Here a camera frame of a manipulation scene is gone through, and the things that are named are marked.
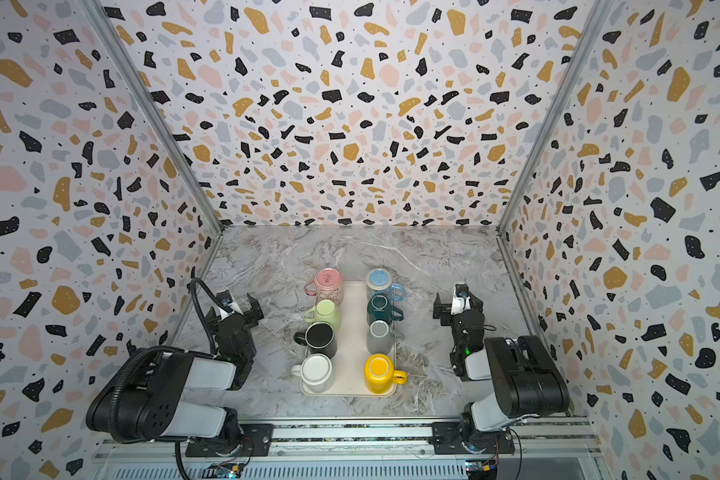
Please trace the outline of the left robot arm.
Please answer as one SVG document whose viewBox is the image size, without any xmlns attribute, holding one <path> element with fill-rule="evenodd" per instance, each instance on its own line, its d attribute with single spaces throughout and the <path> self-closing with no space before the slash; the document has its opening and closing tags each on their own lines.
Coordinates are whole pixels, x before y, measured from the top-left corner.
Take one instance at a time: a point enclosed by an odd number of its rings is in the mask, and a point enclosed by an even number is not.
<svg viewBox="0 0 720 480">
<path fill-rule="evenodd" d="M 236 391 L 254 363 L 251 330 L 264 318 L 259 301 L 236 301 L 222 292 L 204 321 L 214 353 L 159 345 L 139 348 L 128 358 L 86 413 L 86 427 L 107 433 L 118 443 L 197 440 L 227 454 L 244 443 L 237 412 L 193 403 L 187 390 Z"/>
</svg>

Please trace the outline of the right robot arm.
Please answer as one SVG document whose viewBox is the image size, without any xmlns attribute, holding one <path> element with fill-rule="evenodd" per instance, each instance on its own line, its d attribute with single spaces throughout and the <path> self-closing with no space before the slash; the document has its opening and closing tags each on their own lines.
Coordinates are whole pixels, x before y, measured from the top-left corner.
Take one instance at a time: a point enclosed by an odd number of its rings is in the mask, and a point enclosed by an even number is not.
<svg viewBox="0 0 720 480">
<path fill-rule="evenodd" d="M 540 337 L 489 336 L 484 302 L 465 283 L 454 285 L 452 300 L 436 297 L 433 317 L 449 328 L 453 373 L 463 382 L 489 381 L 492 392 L 468 403 L 456 422 L 432 425 L 437 455 L 465 452 L 512 453 L 509 429 L 528 418 L 565 412 L 570 395 Z"/>
</svg>

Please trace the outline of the light blue yellow-inside mug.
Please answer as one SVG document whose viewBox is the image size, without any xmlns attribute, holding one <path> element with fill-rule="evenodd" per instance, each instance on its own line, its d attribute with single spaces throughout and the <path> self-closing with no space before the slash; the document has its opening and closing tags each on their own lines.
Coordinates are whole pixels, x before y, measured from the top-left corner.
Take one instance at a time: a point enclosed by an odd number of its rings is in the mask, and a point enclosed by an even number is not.
<svg viewBox="0 0 720 480">
<path fill-rule="evenodd" d="M 404 288 L 384 268 L 374 268 L 367 274 L 366 288 L 369 297 L 383 294 L 392 302 L 402 302 L 405 298 Z"/>
</svg>

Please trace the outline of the pink patterned mug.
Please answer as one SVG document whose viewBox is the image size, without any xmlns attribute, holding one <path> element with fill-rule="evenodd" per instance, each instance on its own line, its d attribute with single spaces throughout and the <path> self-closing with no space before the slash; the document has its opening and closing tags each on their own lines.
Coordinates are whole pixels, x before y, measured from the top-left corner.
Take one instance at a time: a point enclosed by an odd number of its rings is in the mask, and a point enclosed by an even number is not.
<svg viewBox="0 0 720 480">
<path fill-rule="evenodd" d="M 304 293 L 315 297 L 317 302 L 331 300 L 340 305 L 344 299 L 343 277 L 334 268 L 324 268 L 304 285 Z"/>
</svg>

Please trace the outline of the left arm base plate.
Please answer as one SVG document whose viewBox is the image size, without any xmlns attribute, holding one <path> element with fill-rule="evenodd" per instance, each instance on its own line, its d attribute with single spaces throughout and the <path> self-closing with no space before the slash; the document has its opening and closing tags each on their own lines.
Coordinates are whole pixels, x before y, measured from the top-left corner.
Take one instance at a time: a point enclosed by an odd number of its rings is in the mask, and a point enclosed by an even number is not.
<svg viewBox="0 0 720 480">
<path fill-rule="evenodd" d="M 184 454 L 189 458 L 266 457 L 273 439 L 271 423 L 243 423 L 224 427 L 219 437 L 192 439 Z"/>
</svg>

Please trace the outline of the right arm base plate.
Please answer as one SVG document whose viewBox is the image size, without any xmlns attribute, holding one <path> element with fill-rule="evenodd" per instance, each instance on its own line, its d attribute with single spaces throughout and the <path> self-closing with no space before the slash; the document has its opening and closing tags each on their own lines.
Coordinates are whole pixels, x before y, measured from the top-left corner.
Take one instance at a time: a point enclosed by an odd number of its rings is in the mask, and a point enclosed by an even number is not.
<svg viewBox="0 0 720 480">
<path fill-rule="evenodd" d="M 480 432 L 466 422 L 434 422 L 428 443 L 436 455 L 513 454 L 515 445 L 508 431 Z"/>
</svg>

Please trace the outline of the dark green mug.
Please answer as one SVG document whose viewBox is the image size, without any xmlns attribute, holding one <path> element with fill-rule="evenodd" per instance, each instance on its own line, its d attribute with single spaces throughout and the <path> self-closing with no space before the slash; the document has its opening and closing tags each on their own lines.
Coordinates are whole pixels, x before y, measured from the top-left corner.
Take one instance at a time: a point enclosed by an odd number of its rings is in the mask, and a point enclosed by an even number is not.
<svg viewBox="0 0 720 480">
<path fill-rule="evenodd" d="M 367 323 L 384 321 L 387 324 L 399 322 L 404 319 L 401 309 L 395 307 L 392 302 L 381 293 L 374 294 L 367 303 Z"/>
</svg>

